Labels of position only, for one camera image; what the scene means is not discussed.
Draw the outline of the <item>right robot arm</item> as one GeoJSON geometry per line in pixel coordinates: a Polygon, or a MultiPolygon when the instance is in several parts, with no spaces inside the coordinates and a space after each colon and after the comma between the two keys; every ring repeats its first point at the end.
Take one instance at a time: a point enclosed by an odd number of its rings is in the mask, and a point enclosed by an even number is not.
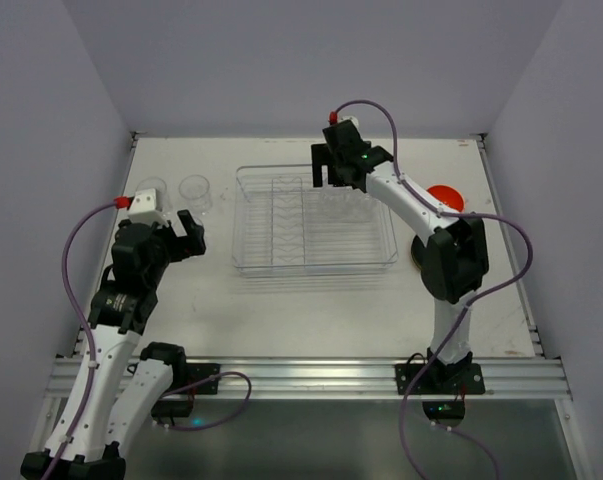
{"type": "Polygon", "coordinates": [[[364,140],[352,120],[334,115],[323,136],[323,143],[311,146],[314,186],[328,182],[368,194],[403,220],[422,244],[420,278],[434,299],[434,333],[426,364],[406,376],[418,392],[431,388],[439,393],[472,365],[468,302],[489,270],[484,223],[460,218],[413,185],[393,155],[364,140]]]}

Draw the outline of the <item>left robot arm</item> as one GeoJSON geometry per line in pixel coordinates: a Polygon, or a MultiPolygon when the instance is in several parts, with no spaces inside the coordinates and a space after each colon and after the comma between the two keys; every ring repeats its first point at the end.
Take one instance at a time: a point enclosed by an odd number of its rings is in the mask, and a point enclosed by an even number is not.
{"type": "Polygon", "coordinates": [[[42,450],[25,455],[26,479],[121,479],[132,439],[159,396],[184,381],[182,347],[153,342],[131,383],[120,386],[150,315],[168,265],[206,251],[204,227],[187,210],[171,224],[120,222],[90,312],[82,321],[87,345],[62,415],[42,450]]]}

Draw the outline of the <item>clear glass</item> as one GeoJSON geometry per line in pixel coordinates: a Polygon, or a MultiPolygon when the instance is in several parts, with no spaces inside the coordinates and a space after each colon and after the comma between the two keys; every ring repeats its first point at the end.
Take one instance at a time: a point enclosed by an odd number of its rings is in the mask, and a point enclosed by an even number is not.
{"type": "Polygon", "coordinates": [[[375,200],[360,191],[354,191],[349,202],[350,219],[357,222],[370,221],[374,215],[375,200]]]}
{"type": "Polygon", "coordinates": [[[343,220],[350,209],[350,192],[351,190],[345,187],[322,188],[319,195],[322,214],[330,219],[343,220]]]}
{"type": "Polygon", "coordinates": [[[160,177],[152,176],[141,180],[136,186],[136,191],[150,190],[156,191],[158,203],[164,213],[172,210],[172,201],[169,195],[167,183],[160,177]]]}
{"type": "Polygon", "coordinates": [[[210,182],[202,175],[185,177],[179,184],[179,194],[189,210],[197,215],[205,215],[212,208],[210,182]]]}

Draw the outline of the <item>yellow patterned plate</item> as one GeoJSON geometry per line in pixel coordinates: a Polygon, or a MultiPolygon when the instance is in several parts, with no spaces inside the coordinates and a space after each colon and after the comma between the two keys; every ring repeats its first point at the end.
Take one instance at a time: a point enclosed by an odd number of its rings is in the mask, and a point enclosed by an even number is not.
{"type": "Polygon", "coordinates": [[[410,244],[410,257],[412,263],[419,271],[423,268],[425,249],[423,241],[418,236],[414,236],[410,244]]]}

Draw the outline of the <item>orange plastic bowl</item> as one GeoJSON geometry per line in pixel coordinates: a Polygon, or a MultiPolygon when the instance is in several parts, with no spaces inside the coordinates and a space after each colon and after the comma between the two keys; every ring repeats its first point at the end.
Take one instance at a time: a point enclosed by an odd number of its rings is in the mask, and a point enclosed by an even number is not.
{"type": "Polygon", "coordinates": [[[427,188],[427,192],[435,199],[457,212],[465,210],[465,200],[460,192],[449,185],[437,184],[427,188]]]}

